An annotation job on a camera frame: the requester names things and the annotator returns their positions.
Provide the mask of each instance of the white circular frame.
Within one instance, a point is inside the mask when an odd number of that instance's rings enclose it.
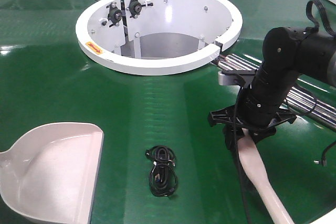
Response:
[[[115,2],[117,6],[120,6],[120,0],[101,0],[97,3],[91,5],[87,8],[81,16],[78,18],[76,23],[76,34],[79,41],[79,46],[83,52],[90,57],[95,62],[124,73],[144,75],[144,76],[158,76],[158,75],[167,75],[167,74],[176,74],[181,72],[186,72],[198,67],[201,67],[216,57],[220,53],[220,49],[226,50],[234,44],[238,39],[240,30],[243,24],[243,18],[240,11],[228,0],[209,0],[210,2],[216,1],[217,5],[222,5],[226,10],[228,10],[230,17],[230,24],[222,29],[225,30],[218,37],[214,38],[209,42],[209,45],[204,48],[180,57],[169,58],[169,59],[137,59],[125,57],[119,54],[111,52],[111,49],[106,49],[101,46],[99,43],[92,39],[93,36],[90,35],[91,29],[89,28],[90,19],[97,15],[99,9],[105,8],[112,2]],[[134,22],[135,19],[129,19],[128,24]],[[119,27],[113,27],[115,29],[123,29],[120,25]],[[116,42],[120,46],[124,44],[124,41]]]

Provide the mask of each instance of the orange label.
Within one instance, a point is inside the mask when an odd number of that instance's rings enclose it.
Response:
[[[86,42],[85,45],[87,45],[97,55],[100,55],[103,53],[103,50],[91,41]]]

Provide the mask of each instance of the coiled black cable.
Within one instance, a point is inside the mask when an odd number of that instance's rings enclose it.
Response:
[[[146,150],[145,156],[154,164],[149,172],[149,186],[152,194],[157,197],[170,196],[177,189],[175,154],[164,145],[157,145]]]

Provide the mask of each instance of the screw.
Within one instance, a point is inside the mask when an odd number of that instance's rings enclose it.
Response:
[[[116,20],[121,20],[122,19],[122,14],[121,13],[115,13],[114,18]]]
[[[142,9],[141,5],[135,5],[135,7],[134,7],[134,11],[135,11],[136,13],[141,12],[141,9]]]

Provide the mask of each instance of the white panel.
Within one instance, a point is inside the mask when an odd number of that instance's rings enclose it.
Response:
[[[124,0],[129,6],[130,0]],[[213,43],[230,27],[232,17],[220,0],[150,0],[154,6],[143,7],[138,18],[126,11],[129,41],[135,33],[141,36],[156,33],[177,33],[203,37]]]
[[[122,20],[119,22],[119,26],[109,27],[112,25],[111,21],[108,21],[105,26],[102,25],[103,19],[107,19],[108,17],[109,8],[107,6],[112,2],[117,4],[118,9],[121,8],[120,0],[101,0],[87,9],[88,15],[91,16],[86,30],[96,44],[110,52],[125,44]]]

